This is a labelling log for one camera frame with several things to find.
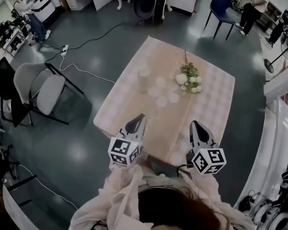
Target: concrete floor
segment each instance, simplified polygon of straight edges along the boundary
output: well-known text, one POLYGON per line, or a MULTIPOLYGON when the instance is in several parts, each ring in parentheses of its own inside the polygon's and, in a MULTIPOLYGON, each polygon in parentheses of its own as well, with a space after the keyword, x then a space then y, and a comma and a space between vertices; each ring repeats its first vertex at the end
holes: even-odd
MULTIPOLYGON (((216 178, 222 200, 234 205, 252 168, 263 129, 263 56, 255 31, 242 37, 235 27, 225 41, 230 25, 224 24, 213 40, 218 20, 212 15, 204 28, 210 1, 198 0, 197 13, 192 17, 166 12, 166 19, 159 26, 120 26, 98 41, 68 51, 63 66, 74 63, 80 69, 115 81, 149 35, 186 49, 233 75, 236 78, 234 96, 221 143, 228 163, 216 178)), ((82 11, 61 15, 52 25, 46 45, 77 47, 121 22, 137 21, 131 5, 124 2, 121 11, 117 11, 117 5, 117 1, 112 1, 99 12, 88 6, 82 11)), ((51 48, 38 51, 35 46, 24 46, 12 66, 16 69, 23 62, 45 61, 57 52, 51 48)), ((58 68, 61 61, 59 55, 51 63, 58 68)), ((97 195, 109 174, 109 140, 94 126, 93 119, 113 85, 77 72, 73 67, 64 74, 86 96, 67 89, 60 98, 55 114, 70 125, 33 114, 35 127, 14 128, 4 123, 5 143, 14 145, 13 157, 37 174, 42 183, 80 207, 97 195)), ((175 175, 175 168, 169 166, 156 163, 155 169, 168 176, 175 175)), ((19 179, 30 175, 22 167, 17 168, 17 174, 19 179)), ((41 230, 67 229, 75 211, 37 181, 18 188, 13 195, 19 202, 33 200, 23 210, 41 230)))

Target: pink tablecloth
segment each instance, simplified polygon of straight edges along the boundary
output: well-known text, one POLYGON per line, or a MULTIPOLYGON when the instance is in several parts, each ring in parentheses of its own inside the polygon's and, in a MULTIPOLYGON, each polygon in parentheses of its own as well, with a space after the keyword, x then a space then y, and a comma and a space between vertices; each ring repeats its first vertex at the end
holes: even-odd
POLYGON ((175 81, 185 62, 184 50, 148 37, 106 97, 94 124, 111 137, 116 136, 123 122, 145 114, 145 152, 174 166, 181 165, 192 148, 191 121, 205 124, 220 143, 235 78, 188 52, 187 59, 203 78, 201 93, 184 95, 175 81), (137 72, 141 68, 149 68, 151 72, 148 93, 138 91, 137 72))

